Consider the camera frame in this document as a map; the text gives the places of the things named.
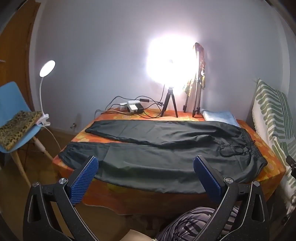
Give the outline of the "folded light blue jeans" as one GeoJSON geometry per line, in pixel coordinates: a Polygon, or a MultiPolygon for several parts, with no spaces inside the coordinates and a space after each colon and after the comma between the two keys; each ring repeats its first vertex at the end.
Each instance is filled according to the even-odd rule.
{"type": "Polygon", "coordinates": [[[201,109],[201,115],[205,121],[218,121],[240,127],[239,123],[230,111],[209,111],[201,109]]]}

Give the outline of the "orange floral bed sheet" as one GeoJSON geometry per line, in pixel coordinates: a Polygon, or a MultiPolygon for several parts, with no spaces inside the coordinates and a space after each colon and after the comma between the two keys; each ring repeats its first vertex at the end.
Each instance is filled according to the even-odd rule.
{"type": "MultiPolygon", "coordinates": [[[[141,120],[141,121],[204,121],[201,115],[191,117],[189,113],[178,112],[179,118],[173,116],[173,111],[158,119],[145,119],[140,116],[126,116],[122,114],[103,114],[95,119],[102,120],[141,120]]],[[[255,145],[259,148],[263,157],[267,160],[267,165],[262,169],[256,180],[261,184],[264,197],[268,200],[278,185],[280,184],[285,167],[276,157],[270,147],[260,138],[260,136],[243,120],[237,120],[242,128],[250,135],[255,145]]],[[[90,127],[93,121],[79,132],[73,142],[95,142],[109,143],[114,142],[106,138],[94,136],[86,133],[85,129],[90,127]]],[[[73,172],[57,155],[53,159],[53,166],[58,172],[59,177],[69,177],[73,172]]],[[[99,206],[108,208],[119,215],[143,214],[169,216],[185,212],[195,205],[206,205],[209,203],[206,194],[174,194],[143,191],[138,189],[120,187],[97,179],[93,179],[88,191],[86,192],[83,204],[89,206],[99,206]]]]}

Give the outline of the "dark green pants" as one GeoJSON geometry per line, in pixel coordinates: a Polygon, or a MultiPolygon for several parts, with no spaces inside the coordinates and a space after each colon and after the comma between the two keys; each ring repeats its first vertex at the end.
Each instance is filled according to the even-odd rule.
{"type": "Polygon", "coordinates": [[[203,193],[193,168],[197,156],[239,183],[253,181],[267,165],[245,129],[218,121],[100,120],[86,133],[108,142],[70,142],[59,158],[77,169],[95,156],[98,180],[138,190],[203,193]]]}

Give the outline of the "blue plastic chair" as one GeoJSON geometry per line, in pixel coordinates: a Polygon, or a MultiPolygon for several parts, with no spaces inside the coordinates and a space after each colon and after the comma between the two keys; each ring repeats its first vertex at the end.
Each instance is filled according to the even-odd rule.
{"type": "Polygon", "coordinates": [[[1,86],[1,153],[10,154],[27,185],[30,181],[23,169],[18,149],[33,141],[50,160],[53,157],[36,138],[41,130],[41,111],[31,111],[15,82],[1,86]]]}

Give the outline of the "white power strip with plugs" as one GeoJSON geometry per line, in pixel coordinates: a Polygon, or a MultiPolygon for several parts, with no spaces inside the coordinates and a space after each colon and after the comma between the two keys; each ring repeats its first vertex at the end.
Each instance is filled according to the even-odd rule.
{"type": "Polygon", "coordinates": [[[144,107],[139,100],[130,100],[119,104],[120,110],[126,110],[129,113],[140,114],[144,112],[144,107]]]}

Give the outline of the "brown wooden door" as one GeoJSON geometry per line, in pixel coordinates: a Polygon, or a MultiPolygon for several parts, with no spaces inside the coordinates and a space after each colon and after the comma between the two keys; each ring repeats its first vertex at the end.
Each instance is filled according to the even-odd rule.
{"type": "Polygon", "coordinates": [[[40,7],[25,1],[1,31],[1,86],[14,81],[30,109],[34,109],[29,79],[29,50],[40,7]]]}

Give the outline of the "folded grey tripod stand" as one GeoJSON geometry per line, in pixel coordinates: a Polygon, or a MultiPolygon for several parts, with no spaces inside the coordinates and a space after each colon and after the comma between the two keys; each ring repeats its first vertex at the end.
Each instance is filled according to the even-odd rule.
{"type": "Polygon", "coordinates": [[[191,94],[194,94],[192,117],[200,113],[201,91],[205,88],[206,79],[206,61],[204,48],[201,44],[196,42],[193,49],[195,51],[195,57],[193,58],[194,78],[191,79],[185,87],[186,100],[185,104],[183,105],[183,112],[185,113],[187,111],[189,98],[191,94]]]}

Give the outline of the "white clip desk lamp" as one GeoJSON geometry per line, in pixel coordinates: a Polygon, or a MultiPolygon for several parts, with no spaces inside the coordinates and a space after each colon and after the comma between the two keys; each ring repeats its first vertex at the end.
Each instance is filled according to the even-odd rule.
{"type": "Polygon", "coordinates": [[[36,75],[40,79],[40,82],[38,85],[38,98],[39,98],[40,111],[42,113],[42,116],[37,121],[37,125],[49,132],[49,134],[57,144],[58,149],[61,150],[62,148],[59,141],[57,140],[55,134],[51,131],[52,116],[48,108],[46,107],[46,101],[49,97],[49,94],[51,94],[51,92],[49,92],[49,94],[46,94],[46,90],[47,90],[46,81],[48,80],[52,72],[55,70],[55,67],[56,67],[56,60],[49,59],[40,66],[38,72],[36,73],[36,75]]]}

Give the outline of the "green white patterned blanket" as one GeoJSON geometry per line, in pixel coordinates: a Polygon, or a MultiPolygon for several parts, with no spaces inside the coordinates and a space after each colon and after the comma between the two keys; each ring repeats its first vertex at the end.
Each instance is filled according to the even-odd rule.
{"type": "Polygon", "coordinates": [[[295,159],[295,132],[286,95],[258,79],[252,119],[257,134],[285,166],[280,191],[287,216],[291,216],[295,210],[295,177],[292,176],[293,168],[287,162],[287,157],[295,159]]]}

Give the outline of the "leopard print cushion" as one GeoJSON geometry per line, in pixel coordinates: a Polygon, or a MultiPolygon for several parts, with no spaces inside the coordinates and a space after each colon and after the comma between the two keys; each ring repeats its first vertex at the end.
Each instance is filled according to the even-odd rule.
{"type": "Polygon", "coordinates": [[[36,125],[41,116],[41,111],[20,110],[11,120],[1,126],[1,146],[6,151],[10,151],[36,125]]]}

